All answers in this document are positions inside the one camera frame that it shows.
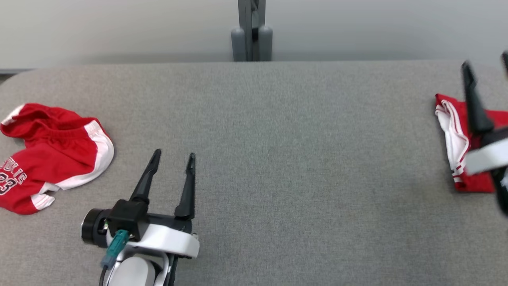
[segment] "gray stand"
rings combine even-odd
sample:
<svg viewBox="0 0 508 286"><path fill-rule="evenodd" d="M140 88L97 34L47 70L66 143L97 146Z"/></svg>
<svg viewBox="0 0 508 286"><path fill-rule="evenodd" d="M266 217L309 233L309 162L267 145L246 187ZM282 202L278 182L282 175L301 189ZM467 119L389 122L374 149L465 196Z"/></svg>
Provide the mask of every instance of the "gray stand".
<svg viewBox="0 0 508 286"><path fill-rule="evenodd" d="M259 61L272 61L272 28L265 25L259 28Z"/></svg>
<svg viewBox="0 0 508 286"><path fill-rule="evenodd" d="M237 27L231 31L231 44L233 46L233 60L235 62L246 62L245 31L242 28Z"/></svg>

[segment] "number 23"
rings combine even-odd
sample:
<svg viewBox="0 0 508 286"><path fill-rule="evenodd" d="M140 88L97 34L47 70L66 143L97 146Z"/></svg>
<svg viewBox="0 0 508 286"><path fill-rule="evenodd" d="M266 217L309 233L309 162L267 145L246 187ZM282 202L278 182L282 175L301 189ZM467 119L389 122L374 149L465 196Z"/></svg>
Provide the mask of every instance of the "number 23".
<svg viewBox="0 0 508 286"><path fill-rule="evenodd" d="M12 187L16 186L18 181L11 179L6 173L0 172L0 195L8 192Z"/></svg>

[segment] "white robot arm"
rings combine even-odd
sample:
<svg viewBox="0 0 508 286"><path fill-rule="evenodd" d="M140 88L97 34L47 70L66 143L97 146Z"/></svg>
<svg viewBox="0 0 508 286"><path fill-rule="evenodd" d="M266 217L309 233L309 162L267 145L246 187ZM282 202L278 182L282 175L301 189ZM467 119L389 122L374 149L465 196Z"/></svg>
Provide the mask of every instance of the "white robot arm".
<svg viewBox="0 0 508 286"><path fill-rule="evenodd" d="M99 286L172 286L178 259L198 256L198 236L192 233L196 157L194 153L189 157L180 204L169 216L147 213L160 156L156 150L129 201L121 199L112 209L92 209L83 220L85 243L108 248L117 231L129 234L116 259L103 268Z"/></svg>
<svg viewBox="0 0 508 286"><path fill-rule="evenodd" d="M503 53L501 58L508 71L508 53ZM466 154L466 172L470 175L490 173L499 207L508 216L508 126L494 126L483 109L476 91L477 81L468 62L462 65L462 79L469 130L479 141L479 146L471 146L474 149Z"/></svg>

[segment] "folded red shorts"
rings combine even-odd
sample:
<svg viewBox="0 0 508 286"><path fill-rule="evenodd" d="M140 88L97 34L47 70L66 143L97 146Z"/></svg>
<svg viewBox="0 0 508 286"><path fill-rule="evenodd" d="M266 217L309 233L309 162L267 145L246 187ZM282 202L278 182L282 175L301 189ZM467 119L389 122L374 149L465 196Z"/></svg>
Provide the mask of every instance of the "folded red shorts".
<svg viewBox="0 0 508 286"><path fill-rule="evenodd" d="M486 110L496 128L508 125L508 112ZM442 94L436 94L437 119L444 131L446 149L455 188L461 192L494 192L488 172L468 175L465 154L479 147L479 138L473 136L467 124L466 103Z"/></svg>
<svg viewBox="0 0 508 286"><path fill-rule="evenodd" d="M26 149L0 168L0 207L32 214L55 200L47 191L67 190L97 178L113 159L114 148L96 118L28 103L0 125L6 136L21 138Z"/></svg>

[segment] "gray upholstered surface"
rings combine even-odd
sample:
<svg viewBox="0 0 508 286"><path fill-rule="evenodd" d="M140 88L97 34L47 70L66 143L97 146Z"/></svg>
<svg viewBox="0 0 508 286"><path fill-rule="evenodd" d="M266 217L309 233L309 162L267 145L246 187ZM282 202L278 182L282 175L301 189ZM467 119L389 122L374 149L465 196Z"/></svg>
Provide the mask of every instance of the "gray upholstered surface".
<svg viewBox="0 0 508 286"><path fill-rule="evenodd" d="M460 62L85 66L0 85L0 114L24 102L98 117L116 154L95 181L31 216L0 210L1 285L96 285L84 245L94 207L131 193L163 149L151 212L168 213L197 155L198 259L178 285L506 285L508 233L491 194L457 194L435 119L462 97ZM476 68L489 108L508 109L501 72ZM20 150L0 137L0 155Z"/></svg>

